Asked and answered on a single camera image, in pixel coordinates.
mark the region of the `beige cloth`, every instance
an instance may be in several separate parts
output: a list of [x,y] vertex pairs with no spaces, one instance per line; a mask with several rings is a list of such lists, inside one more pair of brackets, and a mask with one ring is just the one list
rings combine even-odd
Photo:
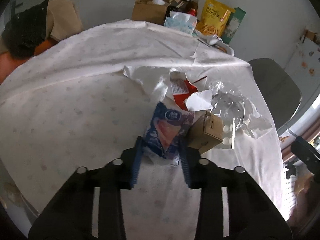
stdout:
[[[70,0],[51,0],[47,7],[46,36],[62,41],[83,31],[83,25]],[[0,54],[8,51],[0,36]]]

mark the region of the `transparent plastic bag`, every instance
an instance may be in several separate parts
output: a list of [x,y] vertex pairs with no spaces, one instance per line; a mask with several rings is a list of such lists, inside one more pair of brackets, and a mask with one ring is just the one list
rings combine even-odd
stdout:
[[211,90],[213,91],[211,112],[222,120],[234,118],[236,130],[242,129],[244,133],[257,139],[272,129],[271,123],[233,84],[218,81],[211,85]]

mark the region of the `barcode label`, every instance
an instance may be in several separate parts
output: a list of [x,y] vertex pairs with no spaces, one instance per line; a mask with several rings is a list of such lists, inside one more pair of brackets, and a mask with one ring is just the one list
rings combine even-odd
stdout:
[[185,82],[181,79],[171,81],[171,89],[173,95],[188,94],[189,90]]

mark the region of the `blue and white tissue package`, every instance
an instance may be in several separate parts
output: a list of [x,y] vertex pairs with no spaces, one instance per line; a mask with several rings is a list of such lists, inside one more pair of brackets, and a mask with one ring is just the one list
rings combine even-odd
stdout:
[[191,14],[170,12],[164,22],[164,27],[175,29],[184,33],[192,34],[196,28],[197,18]]
[[167,108],[159,102],[153,113],[144,141],[144,153],[155,163],[154,155],[171,160],[173,165],[179,163],[178,138],[185,136],[192,125],[195,113]]

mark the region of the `silver screw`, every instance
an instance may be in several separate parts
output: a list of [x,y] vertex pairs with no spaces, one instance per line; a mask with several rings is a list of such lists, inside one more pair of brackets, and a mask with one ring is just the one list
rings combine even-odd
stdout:
[[113,163],[113,165],[121,165],[121,164],[123,163],[123,160],[121,160],[121,159],[114,159],[112,163]]
[[79,173],[79,174],[85,173],[86,171],[87,171],[87,168],[86,168],[86,167],[79,167],[79,168],[77,169],[77,173]]
[[236,166],[236,167],[235,167],[235,171],[238,172],[238,173],[244,173],[244,172],[245,172],[245,169],[244,169],[244,167]]
[[200,163],[201,165],[207,165],[207,164],[209,164],[209,160],[206,159],[206,158],[201,158],[201,159],[199,160],[199,163]]

